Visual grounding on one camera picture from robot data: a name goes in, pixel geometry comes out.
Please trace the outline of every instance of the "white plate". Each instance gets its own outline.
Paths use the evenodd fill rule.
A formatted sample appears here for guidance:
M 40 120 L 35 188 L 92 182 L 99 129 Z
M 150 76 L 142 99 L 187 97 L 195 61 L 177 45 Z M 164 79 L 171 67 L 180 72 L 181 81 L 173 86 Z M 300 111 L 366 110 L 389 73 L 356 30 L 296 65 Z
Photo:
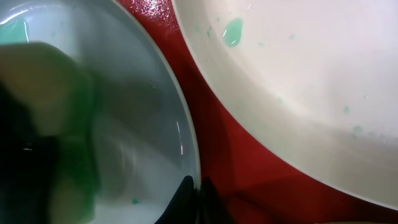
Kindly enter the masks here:
M 94 138 L 102 191 L 92 224 L 155 223 L 183 177 L 200 183 L 189 110 L 159 48 L 116 1 L 0 0 L 0 24 L 16 19 L 29 41 L 101 74 Z
M 174 9 L 205 80 L 258 141 L 321 182 L 398 208 L 398 1 Z

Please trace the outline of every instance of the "water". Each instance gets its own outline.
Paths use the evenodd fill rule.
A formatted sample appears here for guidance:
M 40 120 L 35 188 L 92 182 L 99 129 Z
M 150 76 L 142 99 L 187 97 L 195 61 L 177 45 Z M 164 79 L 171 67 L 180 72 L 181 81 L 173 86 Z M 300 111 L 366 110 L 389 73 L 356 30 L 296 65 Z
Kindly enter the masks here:
M 237 46 L 242 37 L 243 20 L 240 18 L 233 19 L 225 27 L 223 34 L 224 43 L 228 47 Z
M 13 19 L 0 25 L 0 44 L 27 43 L 29 41 L 26 21 Z

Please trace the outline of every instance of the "green droplet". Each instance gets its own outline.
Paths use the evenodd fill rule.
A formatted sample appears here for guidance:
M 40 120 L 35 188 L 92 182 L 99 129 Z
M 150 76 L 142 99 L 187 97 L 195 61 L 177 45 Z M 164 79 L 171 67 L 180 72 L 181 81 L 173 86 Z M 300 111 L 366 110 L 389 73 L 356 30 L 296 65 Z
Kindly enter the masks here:
M 374 133 L 374 132 L 369 132 L 369 137 L 371 137 L 371 138 L 375 138 L 376 137 L 376 133 Z
M 199 24 L 195 24 L 195 26 L 193 28 L 194 28 L 195 31 L 200 32 Z
M 225 27 L 223 39 L 228 47 L 237 46 L 242 37 L 243 20 L 240 18 L 233 19 Z
M 15 44 L 28 41 L 25 20 L 17 18 L 0 25 L 0 44 Z
M 344 114 L 349 114 L 349 107 L 345 106 L 343 109 Z
M 362 128 L 361 126 L 358 126 L 358 125 L 355 126 L 355 127 L 353 128 L 353 132 L 354 132 L 355 134 L 361 133 L 362 130 L 363 130 L 363 128 Z

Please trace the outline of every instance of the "black object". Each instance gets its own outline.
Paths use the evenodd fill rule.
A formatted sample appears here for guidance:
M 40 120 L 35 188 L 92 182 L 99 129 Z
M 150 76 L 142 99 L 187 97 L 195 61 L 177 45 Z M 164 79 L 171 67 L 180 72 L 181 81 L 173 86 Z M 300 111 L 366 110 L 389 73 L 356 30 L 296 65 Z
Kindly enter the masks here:
M 198 219 L 201 224 L 235 224 L 209 178 L 197 193 L 192 177 L 186 176 L 155 224 L 195 224 Z
M 0 85 L 0 223 L 49 223 L 57 161 L 57 139 L 41 138 L 29 112 Z

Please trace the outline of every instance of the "red table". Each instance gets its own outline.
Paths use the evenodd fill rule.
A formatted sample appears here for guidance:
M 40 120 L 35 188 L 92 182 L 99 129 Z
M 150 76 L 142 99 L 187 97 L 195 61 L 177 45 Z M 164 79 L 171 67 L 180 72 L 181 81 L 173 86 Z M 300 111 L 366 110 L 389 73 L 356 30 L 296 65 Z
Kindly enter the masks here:
M 398 223 L 397 211 L 309 178 L 248 134 L 200 75 L 181 35 L 171 0 L 119 2 L 145 27 L 173 68 L 195 125 L 202 176 L 211 178 L 238 223 Z

